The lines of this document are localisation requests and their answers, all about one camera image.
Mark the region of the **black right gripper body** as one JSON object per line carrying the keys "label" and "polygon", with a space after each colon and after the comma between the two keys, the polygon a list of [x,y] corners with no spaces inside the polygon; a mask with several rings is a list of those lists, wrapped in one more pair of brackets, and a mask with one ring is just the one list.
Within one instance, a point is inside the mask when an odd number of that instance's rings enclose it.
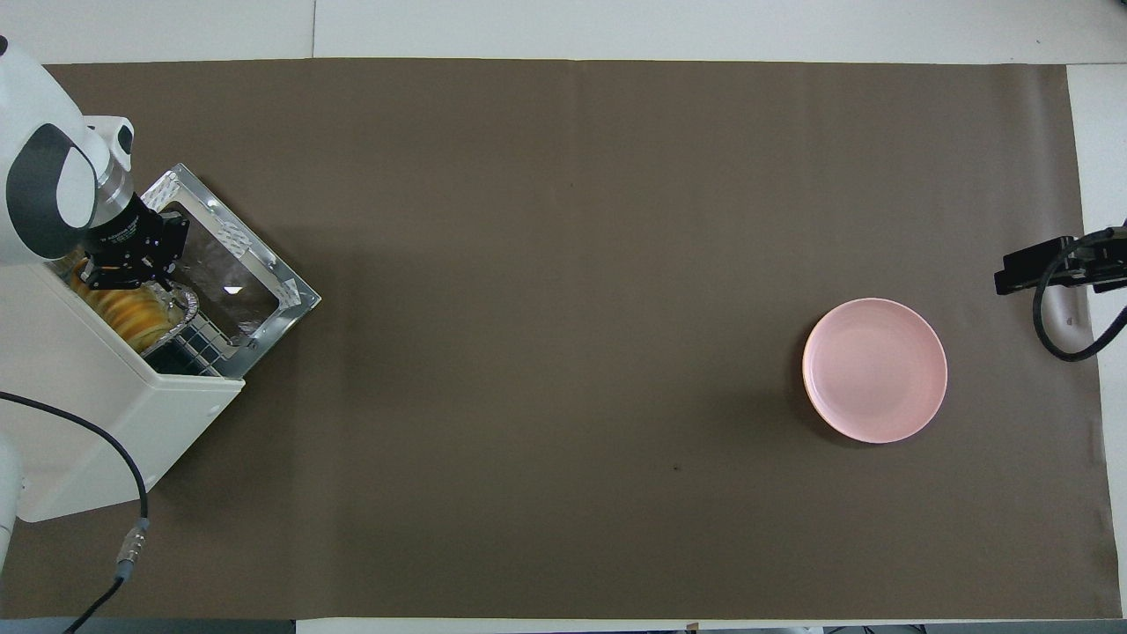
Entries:
{"label": "black right gripper body", "polygon": [[1073,242],[1070,278],[1095,292],[1126,288],[1126,232],[1092,232]]}

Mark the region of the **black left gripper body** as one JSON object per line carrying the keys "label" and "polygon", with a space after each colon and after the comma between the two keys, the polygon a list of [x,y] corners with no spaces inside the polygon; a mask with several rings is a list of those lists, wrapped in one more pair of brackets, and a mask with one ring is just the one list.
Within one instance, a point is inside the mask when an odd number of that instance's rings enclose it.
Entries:
{"label": "black left gripper body", "polygon": [[145,258],[180,261],[189,226],[180,204],[157,212],[134,193],[117,216],[89,229],[87,256],[90,264],[125,268],[125,276],[144,276]]}

